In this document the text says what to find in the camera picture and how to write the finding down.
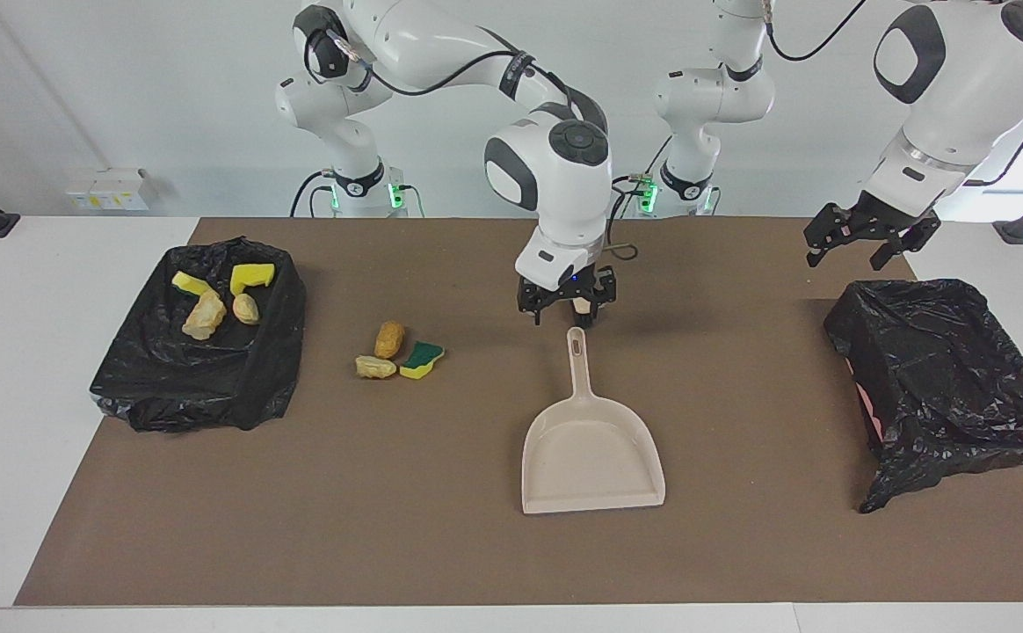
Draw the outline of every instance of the brown table mat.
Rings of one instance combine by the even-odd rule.
[[[203,220],[191,243],[290,250],[302,377],[250,433],[106,419],[17,604],[1023,601],[1023,468],[862,516],[875,471],[820,322],[873,244],[804,264],[804,220],[625,222],[593,386],[656,438],[664,507],[527,517],[522,443],[571,393],[565,306],[515,308],[525,221]],[[379,324],[448,352],[360,380]]]

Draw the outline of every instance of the yellow sponge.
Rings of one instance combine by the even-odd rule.
[[[445,349],[431,342],[416,342],[414,352],[406,359],[406,363],[398,366],[398,372],[408,378],[418,379],[430,373],[434,363],[445,356]]]
[[[175,273],[172,277],[172,285],[181,289],[181,291],[193,293],[195,297],[202,297],[204,292],[210,291],[211,285],[207,281],[198,279],[197,277],[191,277],[183,270]]]
[[[239,264],[230,272],[230,293],[240,296],[251,285],[269,285],[276,271],[272,264]]]

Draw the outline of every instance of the beige dustpan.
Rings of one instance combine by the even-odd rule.
[[[593,396],[585,332],[567,332],[573,396],[548,406],[523,445],[523,511],[571,512],[664,503],[652,434],[628,406]]]

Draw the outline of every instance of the black plastic bag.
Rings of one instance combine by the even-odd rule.
[[[1023,357],[973,285],[856,281],[825,329],[880,460],[860,512],[951,473],[1023,464]]]
[[[262,321],[230,310],[230,272],[274,264],[269,287],[248,288]],[[206,279],[227,315],[205,342],[183,333],[197,298],[172,285],[178,270]],[[97,369],[90,394],[134,429],[185,432],[218,425],[251,429],[281,417],[297,388],[304,333],[304,283],[290,254],[246,237],[169,250],[138,293]]]

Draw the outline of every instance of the dustpan handle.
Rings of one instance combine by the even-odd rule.
[[[584,329],[571,328],[567,331],[567,350],[571,353],[571,382],[575,398],[593,396],[593,390],[589,388],[589,357],[585,353]]]

